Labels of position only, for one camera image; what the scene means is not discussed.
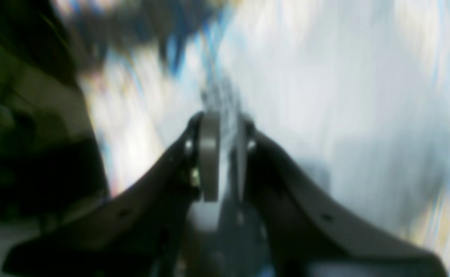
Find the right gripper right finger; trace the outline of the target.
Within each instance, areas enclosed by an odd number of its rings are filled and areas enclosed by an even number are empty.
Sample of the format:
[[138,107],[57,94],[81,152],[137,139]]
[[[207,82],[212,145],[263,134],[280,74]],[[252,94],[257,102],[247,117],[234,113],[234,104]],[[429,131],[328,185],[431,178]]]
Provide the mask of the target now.
[[238,199],[266,231],[277,277],[445,277],[440,258],[352,214],[251,119],[238,117]]

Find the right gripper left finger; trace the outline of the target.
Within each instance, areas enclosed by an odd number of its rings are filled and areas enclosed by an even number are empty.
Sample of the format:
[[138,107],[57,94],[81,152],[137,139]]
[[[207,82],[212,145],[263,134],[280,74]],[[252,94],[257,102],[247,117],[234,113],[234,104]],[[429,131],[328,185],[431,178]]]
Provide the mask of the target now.
[[163,277],[177,259],[193,202],[219,198],[220,119],[191,117],[133,186],[102,207],[9,251],[11,277]]

